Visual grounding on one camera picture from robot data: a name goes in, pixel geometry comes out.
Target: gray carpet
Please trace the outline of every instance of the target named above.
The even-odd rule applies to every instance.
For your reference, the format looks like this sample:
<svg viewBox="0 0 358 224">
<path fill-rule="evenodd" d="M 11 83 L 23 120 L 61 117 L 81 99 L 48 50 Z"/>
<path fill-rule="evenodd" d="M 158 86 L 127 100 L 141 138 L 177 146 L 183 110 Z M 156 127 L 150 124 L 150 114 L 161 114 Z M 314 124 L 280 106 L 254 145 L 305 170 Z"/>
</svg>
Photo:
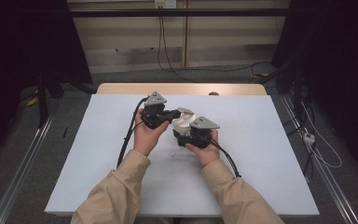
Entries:
<svg viewBox="0 0 358 224">
<path fill-rule="evenodd" d="M 235 69 L 241 67 L 244 67 L 244 65 L 214 66 L 208 67 L 208 69 Z M 273 68 L 268 64 L 260 64 L 254 67 L 255 74 L 268 73 L 272 70 Z M 178 74 L 198 82 L 247 83 L 251 80 L 252 71 L 250 68 L 226 73 L 191 70 L 180 71 Z M 93 78 L 95 82 L 93 87 L 97 87 L 104 82 L 188 82 L 177 77 L 174 73 L 161 70 L 103 74 L 95 75 Z M 49 195 L 54 189 L 54 181 L 60 175 L 66 156 L 90 101 L 89 95 L 70 86 L 63 86 L 66 93 L 61 100 L 48 99 L 50 107 L 54 105 L 55 101 L 60 101 L 60 107 L 46 139 L 39 149 L 34 165 L 23 183 L 17 201 L 7 218 L 7 223 L 69 223 L 70 221 L 69 217 L 56 217 L 43 212 Z M 281 96 L 274 88 L 274 83 L 268 83 L 266 89 L 268 94 L 271 95 L 282 123 L 289 120 L 290 117 L 282 104 Z M 323 111 L 316 104 L 313 104 L 313 109 L 316 114 L 318 131 L 337 149 L 343 160 L 343 166 L 338 169 L 332 169 L 332 172 L 358 215 L 358 162 L 351 156 L 339 136 L 334 135 L 331 124 Z M 37 124 L 37 105 L 19 109 L 7 133 L 7 138 L 0 146 L 0 198 L 5 192 L 11 177 L 19 167 L 28 146 L 31 144 Z M 292 131 L 294 128 L 292 123 L 285 126 L 287 132 Z M 65 129 L 67 129 L 66 136 L 62 137 Z M 304 167 L 308 154 L 299 135 L 297 133 L 289 135 L 289 141 L 300 166 Z M 336 156 L 331 153 L 326 145 L 318 142 L 318 148 L 327 161 L 337 163 Z M 309 186 L 321 214 L 317 217 L 284 217 L 283 220 L 286 223 L 345 223 L 316 168 Z"/>
</svg>

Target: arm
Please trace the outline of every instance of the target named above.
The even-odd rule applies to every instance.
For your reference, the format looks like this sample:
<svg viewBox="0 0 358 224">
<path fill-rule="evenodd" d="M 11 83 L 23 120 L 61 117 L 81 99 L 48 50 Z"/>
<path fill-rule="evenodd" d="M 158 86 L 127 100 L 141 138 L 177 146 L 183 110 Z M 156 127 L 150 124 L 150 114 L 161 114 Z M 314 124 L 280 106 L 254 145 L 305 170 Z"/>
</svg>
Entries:
<svg viewBox="0 0 358 224">
<path fill-rule="evenodd" d="M 136 124 L 142 122 L 141 111 L 135 117 Z M 133 223 L 140 205 L 142 179 L 150 165 L 147 156 L 168 125 L 167 121 L 155 130 L 143 124 L 136 127 L 133 150 L 117 170 L 92 189 L 88 199 L 76 209 L 71 223 Z"/>
<path fill-rule="evenodd" d="M 217 142 L 217 130 L 212 129 Z M 187 144 L 205 167 L 202 174 L 217 198 L 225 223 L 283 223 L 263 197 L 243 179 L 235 177 L 220 160 L 220 151 L 213 145 L 205 149 Z"/>
</svg>

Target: sleeve cuff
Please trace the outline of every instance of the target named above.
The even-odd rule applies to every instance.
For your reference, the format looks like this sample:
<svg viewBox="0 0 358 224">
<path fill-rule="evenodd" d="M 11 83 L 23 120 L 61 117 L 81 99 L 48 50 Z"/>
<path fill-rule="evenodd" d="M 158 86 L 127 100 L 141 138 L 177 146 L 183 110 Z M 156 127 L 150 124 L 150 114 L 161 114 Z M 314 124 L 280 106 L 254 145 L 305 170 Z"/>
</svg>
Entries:
<svg viewBox="0 0 358 224">
<path fill-rule="evenodd" d="M 129 176 L 143 177 L 149 165 L 150 160 L 144 154 L 130 150 L 117 169 Z"/>
<path fill-rule="evenodd" d="M 235 178 L 222 160 L 209 163 L 202 169 L 202 174 L 211 189 Z"/>
</svg>

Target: beige sleeve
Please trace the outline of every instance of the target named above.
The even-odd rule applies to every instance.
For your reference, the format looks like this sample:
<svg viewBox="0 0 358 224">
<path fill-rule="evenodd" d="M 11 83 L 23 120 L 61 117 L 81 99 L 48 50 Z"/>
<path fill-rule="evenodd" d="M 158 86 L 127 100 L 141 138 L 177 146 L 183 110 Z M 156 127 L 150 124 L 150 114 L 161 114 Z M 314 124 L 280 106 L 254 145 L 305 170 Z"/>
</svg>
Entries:
<svg viewBox="0 0 358 224">
<path fill-rule="evenodd" d="M 283 223 L 263 197 L 235 177 L 222 160 L 205 166 L 202 174 L 220 204 L 225 223 Z"/>
<path fill-rule="evenodd" d="M 150 160 L 130 150 L 117 170 L 92 189 L 71 223 L 133 223 L 140 205 L 142 179 Z"/>
</svg>

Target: white board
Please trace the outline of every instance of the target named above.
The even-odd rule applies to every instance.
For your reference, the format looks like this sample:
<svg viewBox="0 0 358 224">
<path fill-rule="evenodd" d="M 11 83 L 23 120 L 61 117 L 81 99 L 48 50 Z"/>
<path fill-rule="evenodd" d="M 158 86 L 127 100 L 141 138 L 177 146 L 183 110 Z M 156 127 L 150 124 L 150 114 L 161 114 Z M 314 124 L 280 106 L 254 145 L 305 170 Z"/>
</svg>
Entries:
<svg viewBox="0 0 358 224">
<path fill-rule="evenodd" d="M 46 212 L 71 215 L 115 169 L 132 113 L 144 95 L 93 95 Z M 220 125 L 219 144 L 249 184 L 285 216 L 319 211 L 269 96 L 165 95 L 166 109 L 191 109 Z M 133 137 L 128 150 L 133 144 Z M 221 153 L 221 158 L 229 164 Z M 149 156 L 139 216 L 217 217 L 220 208 L 197 157 L 177 146 L 172 126 Z"/>
</svg>

